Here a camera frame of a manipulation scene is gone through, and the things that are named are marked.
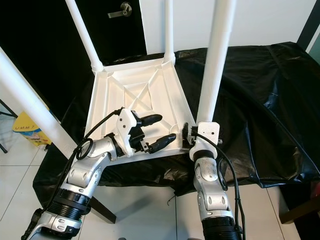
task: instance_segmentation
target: black tablecloth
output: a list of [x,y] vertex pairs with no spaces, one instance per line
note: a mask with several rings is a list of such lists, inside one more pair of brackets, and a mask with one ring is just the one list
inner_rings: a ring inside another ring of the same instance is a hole
[[[206,48],[178,51],[175,69],[196,118]],[[163,54],[120,59],[114,64],[161,58]],[[78,143],[84,135],[93,78],[70,105],[63,128]],[[221,148],[241,185],[262,188],[319,179],[320,66],[295,43],[229,47],[213,117]],[[57,183],[66,158],[50,146],[33,181],[41,204]],[[227,165],[225,179],[232,185]],[[188,154],[110,166],[103,186],[170,186],[177,196],[194,191],[194,163]]]

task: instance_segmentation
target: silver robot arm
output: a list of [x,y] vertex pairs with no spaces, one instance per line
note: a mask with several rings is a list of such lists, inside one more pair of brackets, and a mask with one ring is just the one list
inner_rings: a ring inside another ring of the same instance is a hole
[[217,150],[197,136],[200,134],[217,145],[220,126],[216,122],[200,122],[191,129],[191,136],[196,137],[189,156],[194,161],[193,184],[205,240],[240,240],[242,230],[235,224],[227,194],[218,181]]
[[37,209],[22,240],[71,239],[80,231],[82,217],[91,210],[90,200],[103,170],[118,157],[131,157],[133,152],[155,153],[176,139],[169,134],[153,144],[144,141],[141,127],[159,122],[154,114],[139,118],[134,111],[122,108],[116,132],[96,141],[86,141],[46,211]]

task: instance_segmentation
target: white tile floor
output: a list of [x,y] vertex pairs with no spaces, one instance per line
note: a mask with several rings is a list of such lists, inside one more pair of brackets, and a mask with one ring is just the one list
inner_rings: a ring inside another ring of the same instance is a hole
[[[35,209],[40,207],[32,188],[46,152],[11,131],[13,117],[0,115],[0,239],[18,240]],[[294,224],[278,218],[283,199],[278,188],[240,187],[246,217],[247,240],[299,240]],[[234,193],[227,192],[231,205]],[[107,224],[92,212],[85,216],[76,240],[187,240],[204,239],[196,193],[172,199],[168,187],[98,187],[95,197],[117,216]]]

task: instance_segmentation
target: white cylindrical leg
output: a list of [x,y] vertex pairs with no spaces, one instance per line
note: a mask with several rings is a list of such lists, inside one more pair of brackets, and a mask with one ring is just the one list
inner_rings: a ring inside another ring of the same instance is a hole
[[76,29],[78,30],[78,33],[79,33],[80,38],[83,42],[86,53],[89,56],[92,71],[101,72],[104,69],[104,66],[102,65],[101,61],[99,60],[99,57],[98,57],[97,52],[95,50],[94,44],[91,41],[90,35],[87,31],[86,25],[85,25],[82,17],[81,17],[81,14],[79,12],[79,9],[77,7],[75,0],[65,0],[65,2],[69,8],[73,22],[76,26]]
[[36,96],[22,74],[0,48],[0,88],[3,88],[23,108],[26,114],[47,135],[66,158],[77,146],[57,120]]
[[237,0],[215,0],[196,123],[213,120]]
[[174,4],[173,0],[165,0],[165,52],[164,62],[172,61],[176,62],[176,56],[174,52]]

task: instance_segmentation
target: door handle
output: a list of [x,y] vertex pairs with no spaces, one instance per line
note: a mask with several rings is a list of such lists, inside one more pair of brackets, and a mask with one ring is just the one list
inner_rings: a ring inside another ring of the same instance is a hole
[[132,13],[132,8],[128,2],[121,3],[120,9],[121,9],[121,11],[115,11],[115,12],[108,13],[108,17],[110,19],[122,17],[122,16],[129,17]]

